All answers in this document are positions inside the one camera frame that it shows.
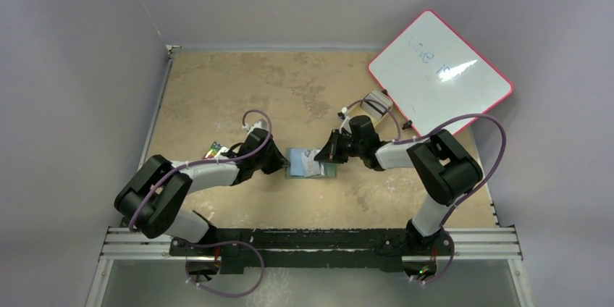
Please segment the green card holder wallet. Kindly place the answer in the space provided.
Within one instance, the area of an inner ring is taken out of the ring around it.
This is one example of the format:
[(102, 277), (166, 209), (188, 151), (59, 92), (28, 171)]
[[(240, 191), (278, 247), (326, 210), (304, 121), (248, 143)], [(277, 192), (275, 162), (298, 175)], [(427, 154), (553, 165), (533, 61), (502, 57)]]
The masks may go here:
[(326, 179), (335, 178), (335, 164), (316, 161), (314, 158), (320, 152), (316, 148), (288, 148), (289, 166), (285, 174), (287, 179)]

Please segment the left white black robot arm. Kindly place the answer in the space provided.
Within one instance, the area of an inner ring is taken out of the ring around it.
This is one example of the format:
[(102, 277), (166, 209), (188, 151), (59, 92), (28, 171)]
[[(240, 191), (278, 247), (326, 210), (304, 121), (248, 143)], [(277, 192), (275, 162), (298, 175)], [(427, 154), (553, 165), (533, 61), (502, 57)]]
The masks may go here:
[(154, 155), (134, 174), (114, 200), (129, 226), (149, 239), (178, 237), (199, 256), (216, 245), (212, 225), (203, 216), (182, 209), (188, 194), (214, 187), (239, 185), (257, 171), (269, 175), (289, 166), (271, 133), (256, 127), (245, 141), (207, 159), (170, 161)]

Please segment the silver credit card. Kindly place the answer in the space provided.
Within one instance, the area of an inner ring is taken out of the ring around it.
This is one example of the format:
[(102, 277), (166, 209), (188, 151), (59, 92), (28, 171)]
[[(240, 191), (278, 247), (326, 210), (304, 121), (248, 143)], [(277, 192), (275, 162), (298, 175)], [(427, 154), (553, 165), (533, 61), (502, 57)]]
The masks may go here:
[(325, 167), (315, 161), (314, 157), (319, 152), (316, 148), (291, 148), (289, 153), (289, 175), (291, 177), (321, 177), (325, 175)]

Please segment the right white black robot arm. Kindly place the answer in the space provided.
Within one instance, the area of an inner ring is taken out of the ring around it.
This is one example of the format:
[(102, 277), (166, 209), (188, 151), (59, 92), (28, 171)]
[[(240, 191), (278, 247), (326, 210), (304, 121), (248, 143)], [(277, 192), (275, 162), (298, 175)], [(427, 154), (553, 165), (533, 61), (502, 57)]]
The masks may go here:
[(408, 221), (405, 240), (412, 252), (426, 253), (434, 246), (453, 204), (483, 179), (482, 168), (447, 130), (425, 140), (395, 143), (381, 140), (366, 115), (349, 119), (348, 126), (348, 130), (333, 130), (314, 160), (344, 164), (358, 157), (366, 168), (378, 172), (415, 169), (426, 198)]

